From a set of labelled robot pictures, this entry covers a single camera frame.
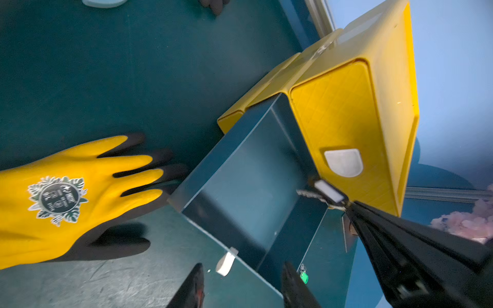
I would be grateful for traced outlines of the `dark teal drawer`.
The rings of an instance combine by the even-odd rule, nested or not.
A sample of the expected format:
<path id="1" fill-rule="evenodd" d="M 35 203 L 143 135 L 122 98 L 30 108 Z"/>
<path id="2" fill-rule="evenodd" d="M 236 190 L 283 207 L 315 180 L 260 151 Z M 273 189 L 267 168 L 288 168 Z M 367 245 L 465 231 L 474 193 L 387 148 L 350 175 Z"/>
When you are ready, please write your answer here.
<path id="1" fill-rule="evenodd" d="M 354 250 L 342 212 L 299 195 L 316 178 L 288 98 L 277 94 L 246 111 L 170 203 L 275 297 L 288 262 L 307 273 L 322 307 L 344 307 Z"/>

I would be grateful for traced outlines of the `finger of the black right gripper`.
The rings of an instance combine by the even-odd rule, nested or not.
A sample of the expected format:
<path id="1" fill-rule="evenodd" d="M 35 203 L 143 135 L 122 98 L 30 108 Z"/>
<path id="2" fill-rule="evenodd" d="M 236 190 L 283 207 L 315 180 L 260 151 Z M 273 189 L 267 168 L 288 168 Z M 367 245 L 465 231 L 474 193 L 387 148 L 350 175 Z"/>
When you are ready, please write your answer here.
<path id="1" fill-rule="evenodd" d="M 492 248 L 387 214 L 346 206 L 392 307 L 492 307 Z"/>

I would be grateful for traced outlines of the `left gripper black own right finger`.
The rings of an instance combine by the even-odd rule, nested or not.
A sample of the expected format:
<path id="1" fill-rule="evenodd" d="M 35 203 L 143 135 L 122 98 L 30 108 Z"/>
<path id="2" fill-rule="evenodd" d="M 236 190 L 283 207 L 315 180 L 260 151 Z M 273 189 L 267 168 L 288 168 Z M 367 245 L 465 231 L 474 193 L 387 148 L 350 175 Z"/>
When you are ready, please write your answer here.
<path id="1" fill-rule="evenodd" d="M 285 308 L 321 308 L 289 262 L 285 262 L 282 268 L 281 293 Z"/>

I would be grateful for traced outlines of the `yellow drawer cabinet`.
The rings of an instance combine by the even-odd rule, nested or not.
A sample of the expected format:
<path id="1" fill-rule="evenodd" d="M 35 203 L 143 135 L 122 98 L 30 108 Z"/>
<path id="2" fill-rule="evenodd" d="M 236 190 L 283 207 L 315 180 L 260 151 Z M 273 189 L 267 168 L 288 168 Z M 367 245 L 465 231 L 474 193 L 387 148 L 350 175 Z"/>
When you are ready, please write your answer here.
<path id="1" fill-rule="evenodd" d="M 400 216 L 419 125 L 408 1 L 384 1 L 285 60 L 218 118 L 287 97 L 320 178 Z"/>

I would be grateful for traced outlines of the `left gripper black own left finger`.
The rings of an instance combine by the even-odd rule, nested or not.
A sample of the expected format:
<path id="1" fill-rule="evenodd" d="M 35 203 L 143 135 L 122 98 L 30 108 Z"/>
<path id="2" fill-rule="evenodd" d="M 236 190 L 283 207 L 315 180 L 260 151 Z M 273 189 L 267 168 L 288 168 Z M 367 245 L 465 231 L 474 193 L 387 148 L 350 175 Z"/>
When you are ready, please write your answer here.
<path id="1" fill-rule="evenodd" d="M 202 308 L 205 299 L 204 288 L 204 267 L 202 263 L 197 263 L 167 308 Z"/>

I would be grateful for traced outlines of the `black tag key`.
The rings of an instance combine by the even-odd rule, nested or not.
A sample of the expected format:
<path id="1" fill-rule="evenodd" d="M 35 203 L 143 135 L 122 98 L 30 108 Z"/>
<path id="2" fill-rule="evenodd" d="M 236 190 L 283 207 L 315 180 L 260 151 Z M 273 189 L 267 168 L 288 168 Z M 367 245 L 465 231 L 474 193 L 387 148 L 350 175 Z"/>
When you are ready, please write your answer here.
<path id="1" fill-rule="evenodd" d="M 298 189 L 299 196 L 317 199 L 325 203 L 330 209 L 346 211 L 349 199 L 346 194 L 325 180 L 317 180 L 314 183 L 314 191 Z"/>

